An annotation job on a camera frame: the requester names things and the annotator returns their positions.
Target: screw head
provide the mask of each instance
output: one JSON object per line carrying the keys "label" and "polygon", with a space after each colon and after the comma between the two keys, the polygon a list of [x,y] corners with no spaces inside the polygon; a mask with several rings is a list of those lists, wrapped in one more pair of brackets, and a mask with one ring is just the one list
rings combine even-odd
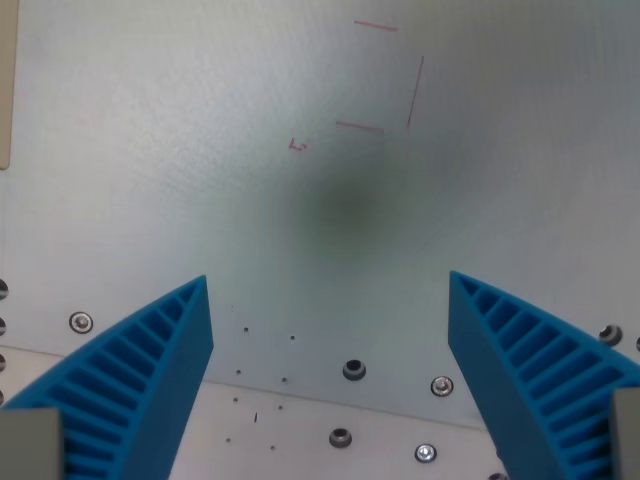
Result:
{"label": "screw head", "polygon": [[422,445],[418,445],[414,456],[420,463],[431,463],[438,456],[438,451],[433,445],[423,443]]}
{"label": "screw head", "polygon": [[76,312],[69,317],[69,326],[76,333],[89,333],[93,329],[93,319],[88,313]]}
{"label": "screw head", "polygon": [[431,382],[431,393],[436,397],[446,397],[453,392],[453,381],[449,377],[436,377]]}

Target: white surface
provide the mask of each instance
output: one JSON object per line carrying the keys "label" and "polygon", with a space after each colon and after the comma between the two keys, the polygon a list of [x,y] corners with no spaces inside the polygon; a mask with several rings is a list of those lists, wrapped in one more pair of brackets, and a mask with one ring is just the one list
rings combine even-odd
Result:
{"label": "white surface", "polygon": [[[6,397],[58,361],[1,347],[0,354],[7,360],[7,369],[0,373]],[[337,427],[349,429],[354,437],[345,450],[329,445],[329,433]],[[425,442],[438,451],[429,465],[413,458],[415,448]],[[500,471],[486,432],[203,383],[171,479],[486,480]]]}
{"label": "white surface", "polygon": [[67,354],[74,311],[98,333],[205,273],[209,380],[478,426],[446,342],[456,269],[588,332],[618,323],[633,355],[638,18],[636,0],[23,0],[0,342]]}

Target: red marker line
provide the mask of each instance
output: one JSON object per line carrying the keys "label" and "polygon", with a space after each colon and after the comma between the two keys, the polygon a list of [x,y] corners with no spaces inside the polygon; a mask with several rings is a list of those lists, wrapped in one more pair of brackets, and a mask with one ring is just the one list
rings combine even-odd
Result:
{"label": "red marker line", "polygon": [[413,90],[413,100],[411,100],[411,110],[409,110],[409,118],[407,119],[407,130],[411,128],[411,116],[413,115],[413,106],[416,103],[416,97],[418,96],[418,86],[420,85],[420,77],[422,76],[422,66],[424,65],[424,55],[420,60],[420,68],[418,69],[418,78],[416,79],[416,88]]}
{"label": "red marker line", "polygon": [[360,130],[367,130],[368,132],[374,132],[374,133],[379,133],[381,135],[384,135],[384,128],[367,127],[366,125],[358,125],[357,123],[349,123],[349,122],[336,122],[336,125],[340,125],[342,127],[359,128]]}
{"label": "red marker line", "polygon": [[380,30],[386,30],[387,32],[397,32],[398,27],[390,27],[388,25],[380,25],[379,23],[361,22],[360,20],[354,20],[356,25],[364,25],[365,27],[379,28]]}

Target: rivet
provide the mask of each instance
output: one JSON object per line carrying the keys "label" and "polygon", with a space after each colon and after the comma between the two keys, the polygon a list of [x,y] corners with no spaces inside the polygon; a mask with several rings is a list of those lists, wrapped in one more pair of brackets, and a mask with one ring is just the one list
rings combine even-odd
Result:
{"label": "rivet", "polygon": [[431,382],[431,393],[436,397],[446,397],[453,392],[453,381],[449,377],[436,377]]}
{"label": "rivet", "polygon": [[76,333],[89,333],[93,329],[93,319],[87,313],[76,312],[69,317],[69,326]]}
{"label": "rivet", "polygon": [[598,340],[605,345],[615,347],[622,340],[622,329],[618,325],[607,325],[598,334]]}
{"label": "rivet", "polygon": [[351,432],[346,428],[336,428],[329,435],[329,443],[335,448],[347,448],[352,441]]}
{"label": "rivet", "polygon": [[349,360],[342,366],[342,375],[347,380],[357,382],[367,374],[367,367],[360,360]]}
{"label": "rivet", "polygon": [[0,278],[0,300],[4,300],[9,296],[9,286]]}
{"label": "rivet", "polygon": [[438,451],[436,450],[436,447],[428,443],[418,445],[414,453],[414,457],[420,463],[431,463],[436,459],[437,456]]}

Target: metal screw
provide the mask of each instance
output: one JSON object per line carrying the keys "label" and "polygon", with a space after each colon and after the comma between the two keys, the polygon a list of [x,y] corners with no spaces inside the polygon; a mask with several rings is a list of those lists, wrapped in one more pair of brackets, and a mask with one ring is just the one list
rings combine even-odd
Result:
{"label": "metal screw", "polygon": [[598,340],[605,345],[614,347],[622,340],[622,329],[618,325],[607,325],[600,330]]}
{"label": "metal screw", "polygon": [[449,377],[436,377],[431,382],[431,393],[436,397],[446,397],[453,392],[453,381]]}
{"label": "metal screw", "polygon": [[418,445],[414,456],[420,463],[431,463],[438,456],[438,451],[433,445],[423,443],[422,445]]}
{"label": "metal screw", "polygon": [[93,319],[88,313],[76,312],[69,317],[69,326],[76,333],[89,333],[93,329]]}

